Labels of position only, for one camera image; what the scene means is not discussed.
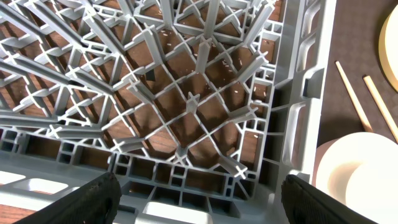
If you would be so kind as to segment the white cup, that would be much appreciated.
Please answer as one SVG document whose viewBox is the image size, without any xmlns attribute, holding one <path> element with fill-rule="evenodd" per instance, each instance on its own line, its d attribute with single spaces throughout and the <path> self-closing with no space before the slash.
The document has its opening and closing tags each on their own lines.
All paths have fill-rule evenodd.
<svg viewBox="0 0 398 224">
<path fill-rule="evenodd" d="M 315 187 L 376 223 L 397 223 L 397 143 L 353 133 L 317 148 Z"/>
</svg>

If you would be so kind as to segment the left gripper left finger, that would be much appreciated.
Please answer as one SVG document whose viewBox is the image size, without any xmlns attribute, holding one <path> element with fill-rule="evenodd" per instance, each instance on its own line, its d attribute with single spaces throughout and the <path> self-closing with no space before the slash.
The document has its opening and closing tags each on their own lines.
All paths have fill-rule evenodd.
<svg viewBox="0 0 398 224">
<path fill-rule="evenodd" d="M 121 186 L 112 172 L 60 198 L 21 220 L 18 224 L 112 223 L 118 213 Z"/>
</svg>

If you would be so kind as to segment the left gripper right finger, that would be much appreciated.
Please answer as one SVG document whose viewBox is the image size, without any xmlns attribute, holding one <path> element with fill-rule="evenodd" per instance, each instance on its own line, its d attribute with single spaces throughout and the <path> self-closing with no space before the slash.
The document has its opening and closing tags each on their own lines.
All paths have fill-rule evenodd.
<svg viewBox="0 0 398 224">
<path fill-rule="evenodd" d="M 376 224 L 296 175 L 287 175 L 281 190 L 281 202 L 290 223 Z"/>
</svg>

